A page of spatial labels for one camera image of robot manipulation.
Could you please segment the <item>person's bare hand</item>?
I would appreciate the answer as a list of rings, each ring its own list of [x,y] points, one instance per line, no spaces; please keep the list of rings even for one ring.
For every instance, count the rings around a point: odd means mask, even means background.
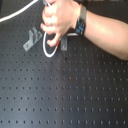
[[[55,35],[52,40],[47,41],[47,44],[53,47],[70,28],[76,27],[80,5],[74,0],[46,0],[46,2],[49,6],[42,12],[41,29],[49,35]]]

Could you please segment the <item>person's bare forearm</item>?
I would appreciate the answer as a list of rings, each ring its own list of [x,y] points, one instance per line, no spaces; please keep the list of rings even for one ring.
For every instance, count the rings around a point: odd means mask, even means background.
[[[84,36],[106,52],[128,60],[127,23],[88,11]]]

